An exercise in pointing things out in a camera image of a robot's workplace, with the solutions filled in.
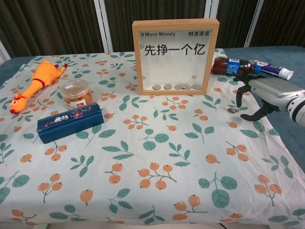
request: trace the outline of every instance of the bottle cap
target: bottle cap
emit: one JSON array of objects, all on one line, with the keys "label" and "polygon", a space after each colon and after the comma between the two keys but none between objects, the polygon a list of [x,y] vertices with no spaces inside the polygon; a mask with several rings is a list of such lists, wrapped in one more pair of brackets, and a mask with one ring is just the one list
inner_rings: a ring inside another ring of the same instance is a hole
[{"label": "bottle cap", "polygon": [[284,79],[284,80],[289,80],[292,75],[293,75],[294,71],[290,71],[286,68],[282,68],[280,73],[278,74],[278,77]]},{"label": "bottle cap", "polygon": [[260,71],[261,71],[261,66],[256,65],[254,68],[254,74],[259,74]]}]

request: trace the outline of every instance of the blue rectangular box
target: blue rectangular box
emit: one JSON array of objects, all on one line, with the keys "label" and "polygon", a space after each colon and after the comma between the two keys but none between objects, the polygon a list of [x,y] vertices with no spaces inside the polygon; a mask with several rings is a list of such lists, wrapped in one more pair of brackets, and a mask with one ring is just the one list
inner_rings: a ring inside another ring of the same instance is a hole
[{"label": "blue rectangular box", "polygon": [[37,121],[37,132],[43,143],[55,141],[104,122],[101,109],[92,103]]}]

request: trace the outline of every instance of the dark curtain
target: dark curtain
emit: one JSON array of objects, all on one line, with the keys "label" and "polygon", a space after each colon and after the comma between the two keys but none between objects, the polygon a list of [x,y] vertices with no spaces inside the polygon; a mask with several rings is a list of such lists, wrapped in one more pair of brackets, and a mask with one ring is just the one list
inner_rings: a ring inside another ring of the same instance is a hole
[{"label": "dark curtain", "polygon": [[250,46],[305,47],[305,1],[265,0]]},{"label": "dark curtain", "polygon": [[93,0],[1,0],[0,40],[11,57],[103,52]]},{"label": "dark curtain", "polygon": [[133,51],[136,20],[203,18],[205,0],[105,0],[113,50]]},{"label": "dark curtain", "polygon": [[256,5],[257,0],[219,0],[217,48],[244,46]]}]

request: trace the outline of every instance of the floral tablecloth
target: floral tablecloth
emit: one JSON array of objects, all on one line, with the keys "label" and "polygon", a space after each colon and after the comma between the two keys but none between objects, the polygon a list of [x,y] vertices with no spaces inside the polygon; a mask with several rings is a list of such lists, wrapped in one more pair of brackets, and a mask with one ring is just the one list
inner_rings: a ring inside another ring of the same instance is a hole
[{"label": "floral tablecloth", "polygon": [[[12,115],[44,59],[68,68]],[[43,144],[37,120],[66,111],[72,79],[88,81],[105,123]],[[305,227],[305,175],[266,118],[239,117],[258,109],[251,94],[236,107],[241,85],[211,75],[206,96],[139,96],[133,52],[34,57],[0,89],[0,222]]]}]

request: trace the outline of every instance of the silver coin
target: silver coin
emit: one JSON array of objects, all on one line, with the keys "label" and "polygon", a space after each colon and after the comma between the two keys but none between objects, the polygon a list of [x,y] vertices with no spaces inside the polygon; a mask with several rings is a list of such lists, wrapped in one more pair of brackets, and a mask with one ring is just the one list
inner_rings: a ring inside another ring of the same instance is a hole
[{"label": "silver coin", "polygon": [[193,85],[192,88],[195,89],[195,90],[200,90],[200,89],[201,89],[201,86],[199,86],[199,85]]},{"label": "silver coin", "polygon": [[235,114],[237,112],[237,110],[234,109],[234,108],[229,108],[228,112],[231,113],[231,114]]},{"label": "silver coin", "polygon": [[163,87],[165,90],[170,90],[173,88],[173,86],[171,86],[170,84],[166,84],[164,87]]},{"label": "silver coin", "polygon": [[160,90],[161,89],[161,86],[160,85],[155,85],[152,87],[154,90]]},{"label": "silver coin", "polygon": [[187,84],[181,84],[180,87],[181,87],[181,89],[186,89],[187,88]]}]

